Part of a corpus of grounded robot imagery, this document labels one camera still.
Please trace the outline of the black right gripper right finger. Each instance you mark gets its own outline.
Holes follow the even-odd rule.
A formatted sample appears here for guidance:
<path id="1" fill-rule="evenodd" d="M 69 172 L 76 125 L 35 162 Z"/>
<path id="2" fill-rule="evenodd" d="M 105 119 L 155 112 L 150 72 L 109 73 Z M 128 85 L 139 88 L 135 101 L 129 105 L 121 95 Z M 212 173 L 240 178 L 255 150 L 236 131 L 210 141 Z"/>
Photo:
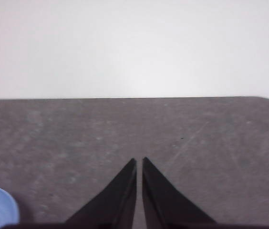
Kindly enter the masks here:
<path id="1" fill-rule="evenodd" d="M 142 167 L 142 197 L 148 227 L 196 227 L 217 222 L 180 193 L 145 157 Z"/>

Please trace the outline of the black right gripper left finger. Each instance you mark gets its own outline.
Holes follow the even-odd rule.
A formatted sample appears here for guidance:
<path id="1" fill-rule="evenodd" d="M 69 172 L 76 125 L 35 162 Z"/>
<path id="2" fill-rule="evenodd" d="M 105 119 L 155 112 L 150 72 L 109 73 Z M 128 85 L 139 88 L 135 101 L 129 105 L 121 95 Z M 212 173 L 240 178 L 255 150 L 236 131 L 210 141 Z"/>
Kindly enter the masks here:
<path id="1" fill-rule="evenodd" d="M 66 220 L 80 227 L 131 227 L 137 194 L 136 160 L 131 159 L 97 196 Z"/>

